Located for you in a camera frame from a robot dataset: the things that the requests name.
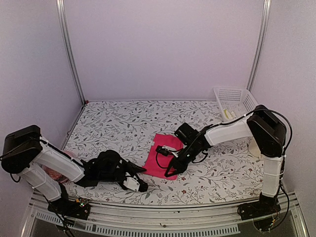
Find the pink red towel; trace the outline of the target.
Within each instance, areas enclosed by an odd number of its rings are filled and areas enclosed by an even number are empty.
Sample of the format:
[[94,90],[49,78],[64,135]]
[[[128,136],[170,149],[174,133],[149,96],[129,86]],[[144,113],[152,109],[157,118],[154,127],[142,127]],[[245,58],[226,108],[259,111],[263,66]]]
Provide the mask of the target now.
[[171,150],[177,151],[183,148],[183,143],[173,135],[156,134],[154,136],[153,145],[150,148],[148,158],[143,166],[143,168],[146,169],[143,174],[161,179],[172,181],[176,180],[177,175],[173,175],[171,177],[165,177],[164,175],[173,155],[164,156],[162,154],[158,154],[156,152],[157,146],[168,146]]

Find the green white patterned towel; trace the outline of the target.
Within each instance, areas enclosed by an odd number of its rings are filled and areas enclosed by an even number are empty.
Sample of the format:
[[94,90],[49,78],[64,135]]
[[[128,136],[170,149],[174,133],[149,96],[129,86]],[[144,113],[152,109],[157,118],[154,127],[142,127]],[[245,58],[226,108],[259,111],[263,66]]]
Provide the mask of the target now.
[[237,118],[234,111],[229,111],[228,109],[224,109],[224,115],[225,118],[228,120],[233,120]]

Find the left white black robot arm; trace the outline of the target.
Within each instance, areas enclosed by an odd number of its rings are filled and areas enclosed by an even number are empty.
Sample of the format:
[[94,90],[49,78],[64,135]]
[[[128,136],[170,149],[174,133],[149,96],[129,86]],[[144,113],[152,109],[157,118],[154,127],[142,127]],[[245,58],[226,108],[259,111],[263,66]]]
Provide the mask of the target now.
[[46,140],[37,125],[30,125],[6,135],[1,166],[9,174],[25,179],[32,188],[54,202],[62,214],[70,214],[73,203],[61,184],[44,170],[48,167],[80,187],[95,187],[100,182],[116,182],[124,190],[146,192],[148,184],[139,177],[145,169],[107,150],[89,161],[78,160]]

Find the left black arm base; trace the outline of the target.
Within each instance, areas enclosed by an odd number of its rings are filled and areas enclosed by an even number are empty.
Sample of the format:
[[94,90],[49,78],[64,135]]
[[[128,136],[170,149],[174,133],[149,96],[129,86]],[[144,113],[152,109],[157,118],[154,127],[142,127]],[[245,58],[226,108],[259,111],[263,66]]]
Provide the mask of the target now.
[[77,219],[87,220],[90,214],[91,205],[69,200],[67,194],[62,194],[57,200],[48,202],[48,210],[61,216],[73,217]]

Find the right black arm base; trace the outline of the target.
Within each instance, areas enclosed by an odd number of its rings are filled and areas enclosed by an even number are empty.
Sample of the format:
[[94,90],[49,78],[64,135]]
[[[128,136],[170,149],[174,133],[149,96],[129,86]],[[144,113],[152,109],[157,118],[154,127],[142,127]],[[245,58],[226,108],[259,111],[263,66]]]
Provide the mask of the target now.
[[237,208],[237,213],[242,220],[258,218],[280,212],[280,204],[277,196],[268,197],[260,193],[259,200],[241,204]]

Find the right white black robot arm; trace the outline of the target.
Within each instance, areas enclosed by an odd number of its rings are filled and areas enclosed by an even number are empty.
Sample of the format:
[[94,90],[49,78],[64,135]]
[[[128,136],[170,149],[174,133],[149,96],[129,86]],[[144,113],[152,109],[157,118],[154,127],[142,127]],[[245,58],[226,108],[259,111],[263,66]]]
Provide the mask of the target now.
[[233,121],[211,124],[201,131],[193,129],[187,123],[182,124],[175,136],[185,147],[174,155],[169,162],[165,177],[171,177],[186,171],[196,156],[211,147],[239,138],[253,137],[264,160],[264,179],[261,195],[264,196],[255,205],[259,215],[266,215],[274,208],[284,172],[284,159],[290,139],[286,138],[287,127],[279,120],[280,113],[258,105],[255,109]]

